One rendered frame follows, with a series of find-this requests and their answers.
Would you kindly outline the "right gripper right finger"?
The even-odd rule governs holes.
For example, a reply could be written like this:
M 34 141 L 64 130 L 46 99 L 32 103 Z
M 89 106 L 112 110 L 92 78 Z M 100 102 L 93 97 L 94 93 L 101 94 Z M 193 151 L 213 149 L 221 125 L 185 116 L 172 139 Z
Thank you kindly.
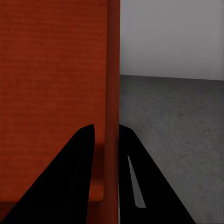
M 196 224 L 135 132 L 119 125 L 120 224 Z M 130 157 L 146 208 L 135 205 Z

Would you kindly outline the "storage box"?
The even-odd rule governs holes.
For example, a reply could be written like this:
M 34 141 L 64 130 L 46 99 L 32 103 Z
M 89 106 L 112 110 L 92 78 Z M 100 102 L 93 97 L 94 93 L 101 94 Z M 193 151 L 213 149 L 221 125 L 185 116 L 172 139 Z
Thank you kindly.
M 120 0 L 0 0 L 0 223 L 94 125 L 86 224 L 118 224 Z

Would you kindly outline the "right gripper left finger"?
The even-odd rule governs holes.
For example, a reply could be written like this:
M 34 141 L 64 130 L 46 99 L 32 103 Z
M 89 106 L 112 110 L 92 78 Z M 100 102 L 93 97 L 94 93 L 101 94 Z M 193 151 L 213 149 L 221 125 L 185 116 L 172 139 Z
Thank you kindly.
M 0 224 L 86 224 L 94 145 L 79 129 Z

